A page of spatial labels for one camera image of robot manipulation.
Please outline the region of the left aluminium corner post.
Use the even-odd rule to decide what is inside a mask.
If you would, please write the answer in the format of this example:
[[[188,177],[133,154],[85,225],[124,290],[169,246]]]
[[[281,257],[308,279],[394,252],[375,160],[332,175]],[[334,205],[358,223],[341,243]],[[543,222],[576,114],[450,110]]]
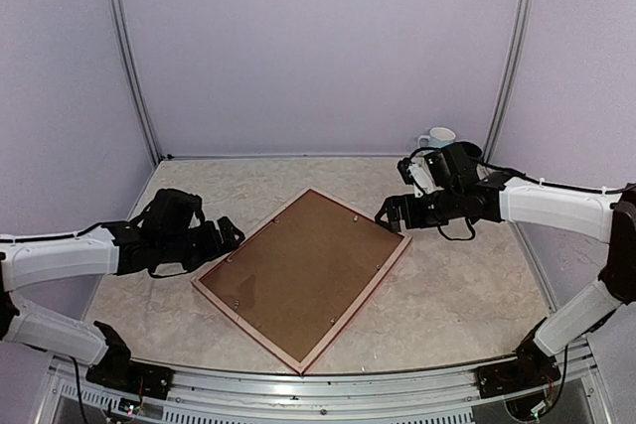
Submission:
[[[128,32],[124,2],[123,0],[107,0],[107,2],[114,26],[117,48],[131,95],[133,110],[139,123],[142,139],[150,161],[154,167],[157,167],[162,161],[163,156],[144,98]]]

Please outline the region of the aluminium front rail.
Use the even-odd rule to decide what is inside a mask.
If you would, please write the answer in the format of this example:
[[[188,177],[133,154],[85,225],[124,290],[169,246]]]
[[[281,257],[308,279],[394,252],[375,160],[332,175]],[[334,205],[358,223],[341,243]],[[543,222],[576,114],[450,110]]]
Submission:
[[[394,372],[297,376],[174,365],[165,399],[146,397],[138,414],[126,394],[76,380],[53,358],[32,423],[478,423],[511,421],[523,392],[483,398],[475,362]]]

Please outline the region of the aluminium corner post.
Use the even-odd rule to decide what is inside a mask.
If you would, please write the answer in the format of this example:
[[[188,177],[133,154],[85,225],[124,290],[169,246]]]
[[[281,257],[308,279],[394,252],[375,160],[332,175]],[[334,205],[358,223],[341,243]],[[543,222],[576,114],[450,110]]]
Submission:
[[[117,48],[131,95],[133,110],[139,123],[142,139],[150,161],[154,167],[157,167],[162,161],[163,156],[144,98],[128,32],[124,2],[123,0],[107,0],[107,2],[114,26]]]
[[[524,42],[532,12],[533,0],[517,0],[511,40],[504,63],[502,79],[498,88],[495,109],[484,145],[484,157],[491,160],[501,138],[511,95],[523,54]]]

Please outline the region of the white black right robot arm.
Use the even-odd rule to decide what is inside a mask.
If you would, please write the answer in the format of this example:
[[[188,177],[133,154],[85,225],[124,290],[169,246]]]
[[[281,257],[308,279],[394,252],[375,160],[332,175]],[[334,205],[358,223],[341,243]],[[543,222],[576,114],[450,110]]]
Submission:
[[[547,229],[563,237],[604,246],[596,277],[529,332],[508,377],[532,386],[548,368],[547,358],[599,327],[635,301],[635,187],[594,189],[534,179],[514,168],[492,165],[471,142],[420,147],[397,163],[409,194],[387,197],[375,215],[391,232],[434,228],[463,220],[476,236],[479,221]]]

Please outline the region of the right aluminium corner post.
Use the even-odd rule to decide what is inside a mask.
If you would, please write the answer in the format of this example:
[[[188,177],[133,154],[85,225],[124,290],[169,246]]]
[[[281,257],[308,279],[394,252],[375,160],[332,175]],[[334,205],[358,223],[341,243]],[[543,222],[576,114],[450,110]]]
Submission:
[[[501,138],[511,95],[523,54],[524,42],[532,12],[533,0],[517,0],[511,40],[504,63],[502,79],[498,88],[495,109],[484,145],[484,157],[491,160]]]

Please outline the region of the dark green mug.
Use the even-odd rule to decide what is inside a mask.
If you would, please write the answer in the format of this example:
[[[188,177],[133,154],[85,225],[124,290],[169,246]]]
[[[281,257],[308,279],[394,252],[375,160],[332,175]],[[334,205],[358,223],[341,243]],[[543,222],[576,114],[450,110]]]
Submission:
[[[459,145],[468,157],[475,158],[477,160],[483,158],[483,151],[477,144],[470,141],[460,141]]]

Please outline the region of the light blue mug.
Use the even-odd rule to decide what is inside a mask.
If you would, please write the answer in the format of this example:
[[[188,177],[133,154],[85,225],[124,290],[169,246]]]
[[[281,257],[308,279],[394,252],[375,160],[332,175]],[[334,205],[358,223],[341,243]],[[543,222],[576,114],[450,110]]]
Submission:
[[[433,127],[417,138],[418,148],[443,148],[456,141],[456,133],[446,127]]]

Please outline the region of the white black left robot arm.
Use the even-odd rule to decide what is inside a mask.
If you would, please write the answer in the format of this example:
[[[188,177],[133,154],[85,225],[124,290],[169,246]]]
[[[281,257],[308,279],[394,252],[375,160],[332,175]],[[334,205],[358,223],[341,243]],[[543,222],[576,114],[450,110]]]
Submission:
[[[164,264],[184,274],[239,248],[244,233],[226,216],[208,220],[201,197],[162,189],[130,220],[105,221],[58,235],[1,238],[1,338],[66,354],[120,389],[132,387],[139,368],[113,327],[72,319],[27,300],[19,290],[82,276],[157,278]]]

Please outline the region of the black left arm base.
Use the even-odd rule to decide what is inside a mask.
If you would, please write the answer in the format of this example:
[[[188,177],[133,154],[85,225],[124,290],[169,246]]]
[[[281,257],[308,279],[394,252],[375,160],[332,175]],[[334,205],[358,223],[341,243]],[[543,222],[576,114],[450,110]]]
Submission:
[[[133,360],[131,351],[117,331],[106,323],[93,323],[104,335],[104,357],[91,365],[86,380],[118,391],[166,400],[174,370],[167,366]]]

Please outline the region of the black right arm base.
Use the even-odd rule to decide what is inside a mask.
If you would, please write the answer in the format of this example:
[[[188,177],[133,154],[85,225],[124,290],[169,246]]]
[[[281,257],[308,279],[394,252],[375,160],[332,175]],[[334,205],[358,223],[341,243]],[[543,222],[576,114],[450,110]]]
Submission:
[[[522,339],[512,360],[476,368],[482,399],[531,389],[561,379],[557,359],[553,354],[541,351],[534,337],[535,332],[531,332]]]

